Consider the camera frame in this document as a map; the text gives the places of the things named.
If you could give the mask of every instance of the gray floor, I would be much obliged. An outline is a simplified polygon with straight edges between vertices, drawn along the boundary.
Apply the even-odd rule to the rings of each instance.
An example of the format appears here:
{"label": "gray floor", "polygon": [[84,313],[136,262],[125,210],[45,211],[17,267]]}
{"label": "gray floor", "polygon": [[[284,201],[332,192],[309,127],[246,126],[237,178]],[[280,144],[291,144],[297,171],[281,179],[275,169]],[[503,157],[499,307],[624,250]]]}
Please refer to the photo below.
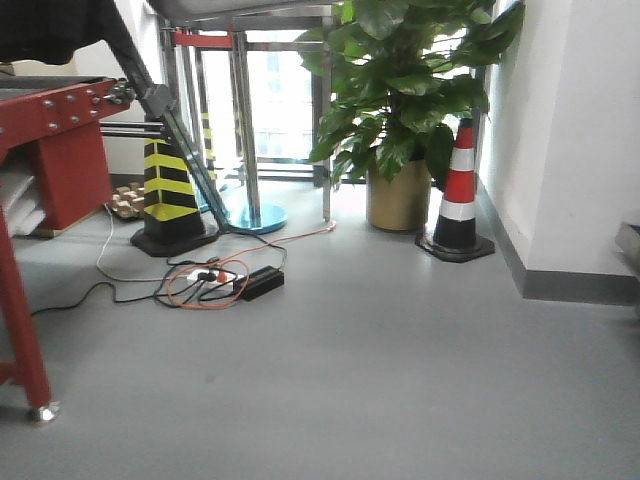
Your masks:
{"label": "gray floor", "polygon": [[[290,222],[269,237],[321,227],[320,192],[284,189]],[[441,263],[412,235],[367,226],[361,188],[335,200],[336,231],[289,242],[286,285],[254,302],[114,306],[103,289],[38,317],[63,412],[30,427],[21,389],[0,388],[0,478],[640,479],[632,309],[523,300],[500,252]],[[55,240],[16,240],[34,309],[101,279],[108,227],[100,213]],[[128,245],[139,224],[116,227],[105,267],[164,272]],[[187,257],[254,245],[229,235]]]}

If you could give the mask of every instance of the red metal table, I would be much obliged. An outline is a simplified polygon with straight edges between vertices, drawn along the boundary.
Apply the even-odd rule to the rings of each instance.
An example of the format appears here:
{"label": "red metal table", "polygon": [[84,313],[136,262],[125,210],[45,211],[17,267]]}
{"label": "red metal table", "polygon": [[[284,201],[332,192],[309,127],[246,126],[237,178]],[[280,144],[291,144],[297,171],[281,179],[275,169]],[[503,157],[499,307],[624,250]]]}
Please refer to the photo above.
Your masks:
{"label": "red metal table", "polygon": [[[129,107],[109,101],[114,85],[105,78],[0,79],[0,166],[10,151],[22,150],[36,176],[45,228],[67,228],[110,196],[99,120]],[[0,384],[12,379],[21,385],[30,418],[47,423],[57,416],[59,404],[52,400],[1,207],[0,306],[14,353],[13,361],[0,362]]]}

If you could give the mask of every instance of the green leaves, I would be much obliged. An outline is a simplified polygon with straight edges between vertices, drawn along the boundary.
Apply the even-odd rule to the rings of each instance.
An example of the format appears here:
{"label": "green leaves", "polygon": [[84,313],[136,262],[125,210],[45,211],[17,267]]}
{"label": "green leaves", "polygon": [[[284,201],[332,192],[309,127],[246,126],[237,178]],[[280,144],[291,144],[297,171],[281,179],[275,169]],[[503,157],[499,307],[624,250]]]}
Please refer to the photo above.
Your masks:
{"label": "green leaves", "polygon": [[[522,27],[524,3],[497,19],[495,0],[344,0],[334,6],[339,25],[328,35],[334,100],[323,117],[312,162],[334,158],[333,179],[360,178],[370,167],[392,179],[402,166],[425,158],[444,188],[453,148],[447,115],[489,111],[481,81],[469,74],[445,78],[460,66],[500,61]],[[449,50],[441,35],[464,37]],[[312,29],[299,41],[321,41]],[[322,73],[326,53],[301,53],[303,66]]]}
{"label": "green leaves", "polygon": [[378,171],[391,181],[402,166],[413,158],[415,147],[416,138],[411,131],[397,127],[390,129],[376,148]]}
{"label": "green leaves", "polygon": [[436,187],[444,191],[453,151],[453,132],[448,125],[438,124],[423,143],[425,160]]}
{"label": "green leaves", "polygon": [[404,0],[353,0],[354,16],[362,29],[377,40],[391,35],[408,9]]}
{"label": "green leaves", "polygon": [[386,78],[385,82],[400,93],[418,97],[421,97],[426,93],[434,92],[440,86],[439,79],[425,73],[414,73],[404,77]]}
{"label": "green leaves", "polygon": [[[321,42],[323,40],[322,27],[311,28],[296,38],[296,42]],[[315,75],[322,75],[324,71],[323,52],[299,52],[302,66]]]}
{"label": "green leaves", "polygon": [[451,61],[470,67],[498,63],[502,52],[511,45],[522,28],[524,10],[524,3],[517,1],[492,23],[471,27],[452,54]]}

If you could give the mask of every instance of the extension cord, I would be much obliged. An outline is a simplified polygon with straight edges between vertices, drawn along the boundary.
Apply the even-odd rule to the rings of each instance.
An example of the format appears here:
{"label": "extension cord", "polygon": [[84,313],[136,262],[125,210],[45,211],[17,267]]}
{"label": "extension cord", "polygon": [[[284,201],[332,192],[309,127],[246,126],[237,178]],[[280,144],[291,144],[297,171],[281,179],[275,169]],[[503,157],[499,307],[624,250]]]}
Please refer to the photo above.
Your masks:
{"label": "extension cord", "polygon": [[[196,282],[201,282],[202,278],[200,278],[200,274],[203,274],[203,275],[213,274],[215,275],[216,278],[219,278],[220,270],[212,270],[209,268],[196,268],[187,276],[187,282],[189,282],[189,285],[193,285]],[[222,274],[226,275],[227,277],[229,276],[228,273],[222,272]],[[238,275],[238,278],[236,278],[235,281],[240,280],[241,278],[244,278],[244,276]],[[210,288],[218,287],[221,290],[232,291],[234,283],[235,282],[229,282],[229,279],[227,278],[223,282],[220,282],[218,280],[204,281],[203,285],[206,285],[207,287],[210,287]]]}

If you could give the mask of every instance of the orange and white traffic cone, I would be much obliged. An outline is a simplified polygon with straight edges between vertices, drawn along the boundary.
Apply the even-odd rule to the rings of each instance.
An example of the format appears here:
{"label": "orange and white traffic cone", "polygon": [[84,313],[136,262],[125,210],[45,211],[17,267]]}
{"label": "orange and white traffic cone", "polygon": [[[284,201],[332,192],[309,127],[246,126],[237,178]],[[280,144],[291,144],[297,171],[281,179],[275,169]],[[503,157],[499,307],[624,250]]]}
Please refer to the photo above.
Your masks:
{"label": "orange and white traffic cone", "polygon": [[451,156],[440,215],[433,232],[418,235],[416,245],[445,262],[463,263],[495,252],[476,234],[475,168],[471,119],[460,121]]}

